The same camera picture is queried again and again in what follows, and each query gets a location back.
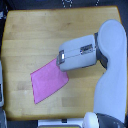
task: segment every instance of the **pink towel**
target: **pink towel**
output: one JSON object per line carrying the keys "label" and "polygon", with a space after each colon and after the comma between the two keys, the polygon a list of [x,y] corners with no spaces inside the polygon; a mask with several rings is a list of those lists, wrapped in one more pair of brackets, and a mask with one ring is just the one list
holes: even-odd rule
{"label": "pink towel", "polygon": [[59,67],[56,66],[56,59],[31,73],[35,104],[62,88],[68,80],[67,73],[61,72]]}

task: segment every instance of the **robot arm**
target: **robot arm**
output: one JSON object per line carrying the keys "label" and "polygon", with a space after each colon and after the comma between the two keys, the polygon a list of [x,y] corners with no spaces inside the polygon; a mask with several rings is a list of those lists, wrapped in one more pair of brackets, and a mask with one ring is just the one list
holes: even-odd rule
{"label": "robot arm", "polygon": [[59,48],[57,65],[62,71],[94,65],[98,59],[105,62],[103,58],[107,70],[96,85],[94,113],[86,113],[85,128],[123,127],[127,99],[126,33],[118,21],[108,20],[100,27],[96,39],[89,35]]}

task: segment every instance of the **wood grain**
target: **wood grain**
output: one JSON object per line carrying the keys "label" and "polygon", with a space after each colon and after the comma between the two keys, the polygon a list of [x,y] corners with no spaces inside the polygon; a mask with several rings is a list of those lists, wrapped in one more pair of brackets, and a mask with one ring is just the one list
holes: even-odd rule
{"label": "wood grain", "polygon": [[30,73],[56,58],[62,43],[97,32],[108,19],[120,21],[116,7],[10,11],[1,53],[7,119],[75,118],[93,111],[95,85],[105,72],[99,62],[68,71],[69,82],[37,105]]}

